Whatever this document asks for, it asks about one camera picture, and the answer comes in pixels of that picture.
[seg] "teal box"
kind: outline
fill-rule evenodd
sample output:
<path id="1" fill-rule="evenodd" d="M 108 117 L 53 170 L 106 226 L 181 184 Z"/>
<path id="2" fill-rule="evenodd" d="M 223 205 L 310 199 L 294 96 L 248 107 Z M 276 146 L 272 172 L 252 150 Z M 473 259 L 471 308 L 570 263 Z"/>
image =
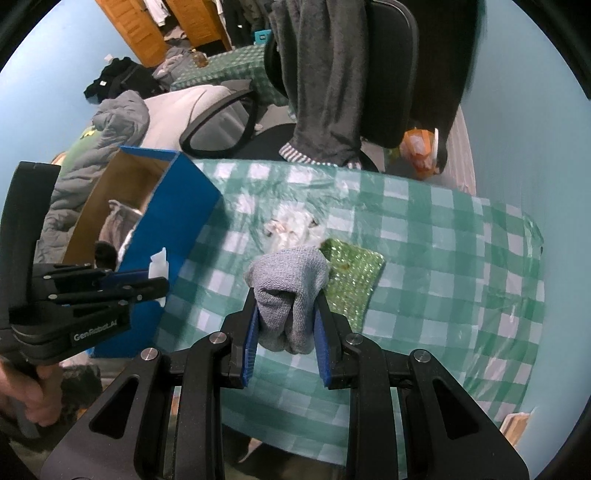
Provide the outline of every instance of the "teal box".
<path id="1" fill-rule="evenodd" d="M 267 43 L 270 33 L 271 30 L 259 30 L 258 32 L 255 32 L 255 44 L 264 45 Z"/>

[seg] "gray pants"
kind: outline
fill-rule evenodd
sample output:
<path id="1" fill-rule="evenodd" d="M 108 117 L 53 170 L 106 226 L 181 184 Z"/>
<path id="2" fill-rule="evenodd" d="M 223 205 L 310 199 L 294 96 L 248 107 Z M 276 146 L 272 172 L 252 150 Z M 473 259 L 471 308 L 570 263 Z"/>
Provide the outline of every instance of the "gray pants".
<path id="1" fill-rule="evenodd" d="M 368 70 L 364 0 L 276 0 L 270 20 L 297 114 L 281 155 L 301 163 L 358 161 Z"/>

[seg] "gray sock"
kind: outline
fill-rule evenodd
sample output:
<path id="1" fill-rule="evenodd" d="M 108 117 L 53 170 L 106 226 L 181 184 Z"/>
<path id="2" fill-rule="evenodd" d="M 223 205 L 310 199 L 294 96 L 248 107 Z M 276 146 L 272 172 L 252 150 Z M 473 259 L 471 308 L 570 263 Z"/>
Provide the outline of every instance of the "gray sock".
<path id="1" fill-rule="evenodd" d="M 314 301 L 329 280 L 329 265 L 320 250 L 296 247 L 263 255 L 250 265 L 244 280 L 255 292 L 261 346 L 273 352 L 310 353 Z"/>

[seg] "metal screw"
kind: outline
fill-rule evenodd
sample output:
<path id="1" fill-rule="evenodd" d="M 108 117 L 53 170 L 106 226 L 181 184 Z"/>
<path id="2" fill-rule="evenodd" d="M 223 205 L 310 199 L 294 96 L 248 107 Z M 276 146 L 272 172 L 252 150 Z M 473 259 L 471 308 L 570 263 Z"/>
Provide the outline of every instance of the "metal screw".
<path id="1" fill-rule="evenodd" d="M 223 343 L 228 339 L 228 336 L 224 332 L 213 332 L 209 336 L 211 343 Z"/>
<path id="2" fill-rule="evenodd" d="M 158 351 L 152 347 L 144 349 L 140 353 L 140 357 L 142 358 L 142 360 L 146 360 L 146 361 L 154 360 L 157 356 L 158 356 Z"/>
<path id="3" fill-rule="evenodd" d="M 359 345 L 363 342 L 363 335 L 360 333 L 350 333 L 345 337 L 345 341 L 350 345 Z"/>
<path id="4" fill-rule="evenodd" d="M 417 362 L 426 364 L 431 359 L 431 354 L 426 350 L 415 350 L 414 357 Z"/>

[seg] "green fabric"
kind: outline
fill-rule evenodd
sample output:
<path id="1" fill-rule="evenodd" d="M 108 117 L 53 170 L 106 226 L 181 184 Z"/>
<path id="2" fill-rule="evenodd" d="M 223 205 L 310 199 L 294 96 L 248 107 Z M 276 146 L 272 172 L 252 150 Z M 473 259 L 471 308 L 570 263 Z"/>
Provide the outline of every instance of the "green fabric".
<path id="1" fill-rule="evenodd" d="M 170 86 L 171 91 L 195 85 L 219 85 L 226 80 L 251 79 L 252 88 L 263 104 L 287 105 L 287 98 L 269 81 L 265 72 L 265 46 L 251 45 L 220 53 L 209 59 L 206 67 L 189 63 L 180 77 Z"/>
<path id="2" fill-rule="evenodd" d="M 100 135 L 101 133 L 95 127 L 88 127 L 82 132 L 80 138 L 74 142 L 64 157 L 64 161 L 61 164 L 60 177 L 68 173 L 76 160 L 83 154 L 96 148 L 100 141 Z"/>
<path id="3" fill-rule="evenodd" d="M 271 242 L 265 222 L 282 204 L 304 205 L 328 238 L 386 260 L 364 335 L 392 351 L 429 350 L 497 422 L 519 410 L 544 319 L 543 239 L 527 215 L 455 190 L 345 168 L 197 165 L 223 200 L 168 297 L 155 338 L 160 348 L 188 348 L 239 311 L 248 292 L 242 275 Z M 222 389 L 222 419 L 278 448 L 345 461 L 349 392 L 323 387 L 315 352 L 259 347 L 249 387 Z M 399 416 L 396 427 L 402 445 Z M 403 465 L 404 449 L 398 454 Z"/>
<path id="4" fill-rule="evenodd" d="M 330 311 L 345 315 L 353 331 L 361 332 L 384 257 L 332 238 L 322 244 L 320 251 L 330 262 L 329 284 L 324 289 Z"/>

